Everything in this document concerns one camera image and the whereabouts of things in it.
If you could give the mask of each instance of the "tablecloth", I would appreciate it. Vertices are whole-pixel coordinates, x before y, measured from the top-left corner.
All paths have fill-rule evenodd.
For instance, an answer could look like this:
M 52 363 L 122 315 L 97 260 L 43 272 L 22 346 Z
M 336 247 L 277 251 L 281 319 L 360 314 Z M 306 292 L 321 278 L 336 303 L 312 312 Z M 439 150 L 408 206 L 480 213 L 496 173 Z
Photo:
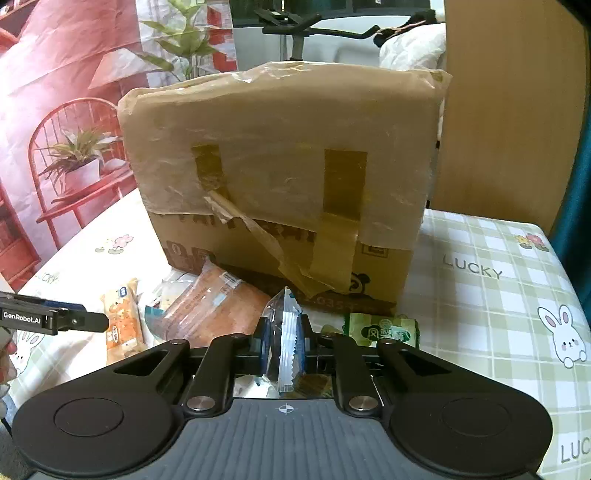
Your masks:
M 74 237 L 22 293 L 99 312 L 99 296 L 113 285 L 138 277 L 138 291 L 149 293 L 169 270 L 136 190 Z M 418 320 L 421 349 L 542 402 L 554 425 L 543 478 L 591 478 L 591 332 L 540 228 L 426 210 L 397 312 Z M 18 347 L 26 361 L 12 382 L 16 405 L 105 365 L 103 334 L 66 332 Z

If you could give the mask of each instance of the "brown tape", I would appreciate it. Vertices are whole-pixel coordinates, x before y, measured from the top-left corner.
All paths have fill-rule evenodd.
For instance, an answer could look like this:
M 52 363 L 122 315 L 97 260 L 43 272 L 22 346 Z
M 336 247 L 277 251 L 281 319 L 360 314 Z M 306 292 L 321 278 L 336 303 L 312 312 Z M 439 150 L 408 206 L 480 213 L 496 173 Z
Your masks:
M 324 151 L 324 201 L 308 275 L 347 293 L 359 235 L 367 153 Z
M 218 217 L 240 217 L 258 242 L 279 262 L 279 271 L 307 297 L 322 291 L 349 291 L 353 256 L 359 233 L 367 153 L 345 150 L 324 152 L 324 201 L 314 242 L 310 270 L 287 258 L 280 243 L 244 214 L 230 198 L 218 145 L 192 147 L 197 176 L 207 192 L 205 200 Z
M 223 175 L 222 158 L 218 145 L 198 145 L 191 147 L 197 166 L 197 177 L 206 192 L 215 191 L 231 200 Z
M 222 159 L 218 145 L 199 145 L 192 147 L 195 157 L 197 176 L 202 188 L 207 192 L 205 200 L 215 214 L 222 220 L 228 221 L 240 217 L 258 242 L 279 262 L 279 271 L 304 294 L 310 298 L 321 291 L 328 290 L 328 286 L 306 277 L 300 267 L 285 256 L 281 245 L 270 233 L 244 214 L 231 200 L 226 187 L 222 169 Z

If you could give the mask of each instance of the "window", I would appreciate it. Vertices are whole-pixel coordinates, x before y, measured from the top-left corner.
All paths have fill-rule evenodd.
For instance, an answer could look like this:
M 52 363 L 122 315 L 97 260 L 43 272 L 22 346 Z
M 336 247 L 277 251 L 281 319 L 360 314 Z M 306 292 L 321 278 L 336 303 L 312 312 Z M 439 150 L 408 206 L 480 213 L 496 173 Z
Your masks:
M 355 15 L 412 15 L 430 9 L 430 0 L 230 0 L 235 27 L 260 25 L 255 8 L 282 10 L 302 17 L 315 13 L 323 18 Z

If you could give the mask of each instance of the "white pillow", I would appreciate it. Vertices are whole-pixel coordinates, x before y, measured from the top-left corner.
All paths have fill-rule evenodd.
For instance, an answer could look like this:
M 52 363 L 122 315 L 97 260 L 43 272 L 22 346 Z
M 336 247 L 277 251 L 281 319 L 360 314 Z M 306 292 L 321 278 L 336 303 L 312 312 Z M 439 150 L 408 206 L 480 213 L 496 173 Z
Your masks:
M 390 70 L 435 70 L 440 68 L 445 52 L 445 23 L 424 25 L 387 40 L 379 50 L 379 66 Z

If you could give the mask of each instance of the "metal screw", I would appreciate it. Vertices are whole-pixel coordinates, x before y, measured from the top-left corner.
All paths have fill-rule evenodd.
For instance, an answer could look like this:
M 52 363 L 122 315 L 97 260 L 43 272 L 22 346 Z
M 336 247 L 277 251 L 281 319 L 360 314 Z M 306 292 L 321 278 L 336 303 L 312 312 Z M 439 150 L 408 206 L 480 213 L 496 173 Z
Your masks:
M 349 407 L 355 411 L 369 411 L 373 410 L 379 405 L 378 401 L 373 397 L 367 395 L 360 395 L 349 400 Z
M 195 411 L 211 410 L 215 405 L 216 401 L 212 397 L 191 397 L 187 400 L 187 406 Z

